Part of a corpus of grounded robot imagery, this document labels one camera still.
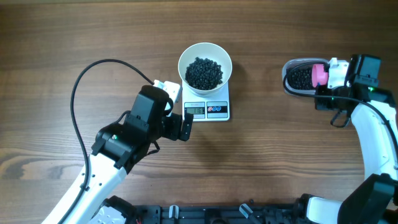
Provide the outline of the pink scoop blue handle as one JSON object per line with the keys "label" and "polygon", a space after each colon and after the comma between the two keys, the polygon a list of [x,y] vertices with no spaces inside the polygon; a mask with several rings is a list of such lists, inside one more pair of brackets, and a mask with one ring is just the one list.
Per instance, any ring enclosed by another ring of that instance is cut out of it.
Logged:
{"label": "pink scoop blue handle", "polygon": [[312,67],[312,86],[326,85],[328,83],[329,74],[325,71],[324,64],[315,64]]}

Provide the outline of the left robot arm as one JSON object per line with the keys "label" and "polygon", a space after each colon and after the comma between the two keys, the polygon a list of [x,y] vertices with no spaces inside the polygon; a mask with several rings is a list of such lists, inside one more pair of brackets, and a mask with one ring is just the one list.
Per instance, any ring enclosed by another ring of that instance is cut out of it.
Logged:
{"label": "left robot arm", "polygon": [[159,138],[188,141],[193,116],[172,112],[182,87],[172,82],[144,85],[133,107],[96,135],[92,153],[45,223],[88,223],[105,198],[126,178]]}

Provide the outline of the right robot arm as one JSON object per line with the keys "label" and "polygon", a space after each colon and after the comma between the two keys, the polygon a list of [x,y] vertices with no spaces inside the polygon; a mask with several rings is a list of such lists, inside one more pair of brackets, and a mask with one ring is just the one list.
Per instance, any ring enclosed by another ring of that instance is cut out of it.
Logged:
{"label": "right robot arm", "polygon": [[283,81],[287,92],[312,97],[317,110],[344,113],[352,123],[364,162],[364,182],[344,201],[311,196],[305,218],[314,223],[397,223],[397,125],[392,93],[378,87],[381,59],[353,55],[292,67]]}

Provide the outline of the white digital kitchen scale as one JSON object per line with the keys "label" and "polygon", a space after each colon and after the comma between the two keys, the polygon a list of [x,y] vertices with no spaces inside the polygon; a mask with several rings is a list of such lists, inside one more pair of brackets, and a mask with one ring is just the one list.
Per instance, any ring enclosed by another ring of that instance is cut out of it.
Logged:
{"label": "white digital kitchen scale", "polygon": [[193,115],[194,122],[228,121],[230,119],[229,85],[209,95],[199,95],[182,85],[182,112]]}

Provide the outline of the black beans in bowl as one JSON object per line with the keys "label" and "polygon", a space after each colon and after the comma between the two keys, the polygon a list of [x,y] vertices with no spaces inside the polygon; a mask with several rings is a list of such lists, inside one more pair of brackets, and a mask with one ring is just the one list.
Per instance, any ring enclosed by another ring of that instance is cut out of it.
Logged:
{"label": "black beans in bowl", "polygon": [[197,90],[212,90],[222,84],[221,65],[208,58],[196,57],[185,72],[187,83]]}

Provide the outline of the white bowl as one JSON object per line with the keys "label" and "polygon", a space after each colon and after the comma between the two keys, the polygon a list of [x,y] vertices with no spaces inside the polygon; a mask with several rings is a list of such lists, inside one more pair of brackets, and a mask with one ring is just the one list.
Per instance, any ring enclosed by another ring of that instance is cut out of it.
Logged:
{"label": "white bowl", "polygon": [[[197,90],[191,87],[185,80],[185,72],[189,64],[192,63],[196,57],[208,58],[220,64],[221,71],[223,72],[223,83],[212,90]],[[228,53],[222,47],[208,42],[202,42],[190,46],[181,54],[178,61],[178,72],[182,79],[182,83],[188,85],[189,89],[193,90],[199,95],[209,95],[210,93],[214,93],[216,90],[220,89],[228,82],[232,74],[232,69],[233,64]]]}

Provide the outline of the clear plastic container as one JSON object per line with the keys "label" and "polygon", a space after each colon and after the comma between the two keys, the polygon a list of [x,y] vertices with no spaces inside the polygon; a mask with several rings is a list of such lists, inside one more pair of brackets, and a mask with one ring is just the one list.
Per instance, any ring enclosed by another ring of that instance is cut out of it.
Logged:
{"label": "clear plastic container", "polygon": [[[296,58],[289,60],[282,68],[282,78],[284,78],[287,74],[287,72],[291,69],[294,68],[297,65],[301,65],[303,63],[307,62],[316,62],[316,63],[328,63],[328,60],[324,58]],[[285,81],[286,88],[289,89],[292,92],[295,93],[302,93],[302,94],[309,94],[309,95],[314,95],[315,90],[298,90],[290,86],[288,83],[288,80]]]}

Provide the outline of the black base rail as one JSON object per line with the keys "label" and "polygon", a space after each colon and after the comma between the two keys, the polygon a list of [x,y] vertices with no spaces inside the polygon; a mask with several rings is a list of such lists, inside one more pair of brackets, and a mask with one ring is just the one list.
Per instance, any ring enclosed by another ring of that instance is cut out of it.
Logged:
{"label": "black base rail", "polygon": [[293,204],[255,206],[180,207],[132,205],[117,197],[105,199],[91,220],[93,224],[214,224],[214,223],[311,223],[300,200]]}

